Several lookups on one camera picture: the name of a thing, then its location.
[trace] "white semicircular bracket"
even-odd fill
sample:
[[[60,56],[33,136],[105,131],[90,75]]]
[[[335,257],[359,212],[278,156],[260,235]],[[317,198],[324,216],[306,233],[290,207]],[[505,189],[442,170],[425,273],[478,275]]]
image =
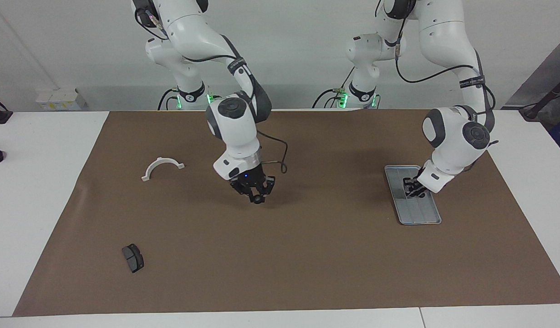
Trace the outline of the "white semicircular bracket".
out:
[[[155,168],[157,168],[157,166],[161,165],[161,164],[175,164],[178,169],[182,169],[185,167],[185,164],[177,162],[176,160],[172,159],[172,158],[162,158],[159,157],[157,158],[156,161],[152,162],[148,168],[147,168],[147,174],[145,176],[143,176],[143,181],[149,181],[151,180],[151,173],[153,172],[153,170],[155,170]]]

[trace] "metal tray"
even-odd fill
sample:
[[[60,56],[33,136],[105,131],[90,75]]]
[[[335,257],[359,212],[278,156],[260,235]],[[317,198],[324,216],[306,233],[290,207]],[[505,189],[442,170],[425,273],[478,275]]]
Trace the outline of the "metal tray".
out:
[[[426,197],[423,198],[408,198],[405,196],[403,178],[413,178],[419,170],[420,167],[417,165],[386,166],[387,182],[390,185],[399,222],[406,226],[440,224],[442,223],[442,218],[429,190],[426,191]]]

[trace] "brown paper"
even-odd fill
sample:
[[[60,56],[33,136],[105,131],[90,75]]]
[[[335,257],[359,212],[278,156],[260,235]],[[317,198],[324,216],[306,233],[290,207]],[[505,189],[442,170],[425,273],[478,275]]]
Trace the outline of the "brown paper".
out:
[[[266,166],[276,187],[254,205],[213,170],[224,144],[203,113],[111,113],[14,315],[560,303],[488,154],[435,196],[442,224],[399,224],[384,166],[430,156],[425,114],[274,112],[259,129],[290,143],[289,172]],[[157,157],[187,167],[142,182]]]

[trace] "robotic arm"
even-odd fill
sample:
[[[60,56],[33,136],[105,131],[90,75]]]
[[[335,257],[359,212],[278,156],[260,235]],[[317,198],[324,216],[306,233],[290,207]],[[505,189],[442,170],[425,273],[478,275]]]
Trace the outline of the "robotic arm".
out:
[[[492,144],[494,114],[488,102],[488,93],[492,92],[486,87],[480,58],[465,31],[461,0],[380,0],[377,33],[355,37],[349,43],[347,56],[356,72],[349,85],[352,102],[348,107],[365,107],[371,101],[379,77],[375,61],[395,59],[404,81],[425,81],[407,80],[399,72],[398,60],[405,50],[402,30],[407,19],[419,21],[422,54],[445,67],[444,72],[457,75],[464,99],[464,104],[431,110],[423,121],[423,133],[434,152],[418,176],[408,182],[408,195],[421,196],[425,189],[438,193],[484,154]]]
[[[139,24],[165,35],[149,40],[147,54],[172,71],[186,102],[198,101],[205,92],[194,63],[221,62],[238,81],[241,91],[212,102],[206,111],[211,133],[226,144],[214,169],[238,193],[263,203],[275,178],[264,174],[255,125],[268,118],[272,104],[234,45],[203,18],[207,6],[207,0],[132,0]]]

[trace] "white table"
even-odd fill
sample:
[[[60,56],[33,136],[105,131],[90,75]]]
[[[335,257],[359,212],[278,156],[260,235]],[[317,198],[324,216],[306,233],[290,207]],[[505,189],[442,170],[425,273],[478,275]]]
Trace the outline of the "white table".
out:
[[[0,125],[0,327],[560,327],[560,305],[9,318],[107,115],[16,113]],[[560,274],[560,149],[517,112],[496,121],[490,155]]]

